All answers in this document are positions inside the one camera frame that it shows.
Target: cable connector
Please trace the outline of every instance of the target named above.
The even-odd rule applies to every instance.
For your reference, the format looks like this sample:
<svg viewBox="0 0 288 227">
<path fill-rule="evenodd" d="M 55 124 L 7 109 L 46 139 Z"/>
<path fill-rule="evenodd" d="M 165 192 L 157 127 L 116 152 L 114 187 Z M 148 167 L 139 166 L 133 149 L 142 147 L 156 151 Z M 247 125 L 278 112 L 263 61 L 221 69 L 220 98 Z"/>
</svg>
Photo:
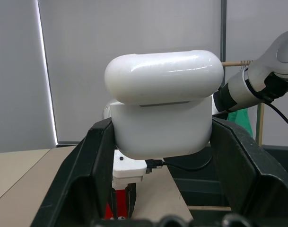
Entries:
<svg viewBox="0 0 288 227">
<path fill-rule="evenodd" d="M 158 160 L 148 159 L 145 161 L 147 164 L 147 169 L 160 169 L 163 166 L 163 160 L 161 159 L 158 159 Z"/>
</svg>

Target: wooden table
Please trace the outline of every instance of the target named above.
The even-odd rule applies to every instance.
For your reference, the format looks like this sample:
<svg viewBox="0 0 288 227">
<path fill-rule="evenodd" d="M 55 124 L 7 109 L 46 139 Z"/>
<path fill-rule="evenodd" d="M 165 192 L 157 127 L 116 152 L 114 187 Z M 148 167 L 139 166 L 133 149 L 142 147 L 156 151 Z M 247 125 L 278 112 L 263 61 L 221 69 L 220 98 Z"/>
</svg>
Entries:
<svg viewBox="0 0 288 227">
<path fill-rule="evenodd" d="M 0 153 L 0 227 L 31 225 L 62 161 L 74 147 Z M 134 219 L 192 216 L 167 167 L 137 183 Z"/>
</svg>

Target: green cloth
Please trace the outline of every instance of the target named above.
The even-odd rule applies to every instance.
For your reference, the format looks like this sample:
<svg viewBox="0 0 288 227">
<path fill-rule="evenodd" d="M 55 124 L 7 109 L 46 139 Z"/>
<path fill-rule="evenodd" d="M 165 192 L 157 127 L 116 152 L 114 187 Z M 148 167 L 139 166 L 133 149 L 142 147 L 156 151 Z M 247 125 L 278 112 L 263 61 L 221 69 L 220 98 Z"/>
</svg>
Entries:
<svg viewBox="0 0 288 227">
<path fill-rule="evenodd" d="M 253 132 L 248 116 L 248 109 L 238 110 L 236 112 L 229 113 L 227 120 L 244 127 L 253 137 Z"/>
</svg>

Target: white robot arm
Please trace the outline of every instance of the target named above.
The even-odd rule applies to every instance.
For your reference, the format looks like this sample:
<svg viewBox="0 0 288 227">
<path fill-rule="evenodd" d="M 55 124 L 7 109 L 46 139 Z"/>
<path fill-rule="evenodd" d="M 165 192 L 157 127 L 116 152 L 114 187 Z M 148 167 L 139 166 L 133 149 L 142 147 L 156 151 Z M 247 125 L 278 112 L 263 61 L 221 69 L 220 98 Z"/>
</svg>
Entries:
<svg viewBox="0 0 288 227">
<path fill-rule="evenodd" d="M 288 92 L 288 31 L 217 91 L 222 79 L 222 64 L 208 51 L 112 60 L 105 85 L 118 100 L 110 104 L 118 149 L 132 159 L 192 154 L 208 143 L 213 115 L 283 96 Z"/>
<path fill-rule="evenodd" d="M 229 113 L 259 103 L 271 103 L 288 92 L 288 31 L 248 67 L 213 94 L 212 115 Z"/>
</svg>

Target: white wall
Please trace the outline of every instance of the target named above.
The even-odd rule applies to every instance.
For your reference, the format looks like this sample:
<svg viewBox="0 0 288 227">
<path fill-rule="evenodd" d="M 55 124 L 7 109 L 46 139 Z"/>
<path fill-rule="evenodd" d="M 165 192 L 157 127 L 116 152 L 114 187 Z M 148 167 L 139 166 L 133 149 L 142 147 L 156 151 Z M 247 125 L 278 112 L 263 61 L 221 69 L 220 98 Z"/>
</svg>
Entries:
<svg viewBox="0 0 288 227">
<path fill-rule="evenodd" d="M 35 0 L 0 0 L 0 152 L 55 145 Z"/>
<path fill-rule="evenodd" d="M 80 141 L 111 100 L 115 57 L 205 49 L 220 53 L 219 0 L 40 0 L 59 141 Z"/>
<path fill-rule="evenodd" d="M 272 42 L 288 31 L 288 0 L 227 1 L 227 61 L 254 60 Z M 240 67 L 226 68 L 226 79 Z M 273 102 L 288 117 L 288 94 Z M 252 128 L 256 128 L 257 107 L 249 109 Z M 288 146 L 288 125 L 265 107 L 263 144 Z"/>
</svg>

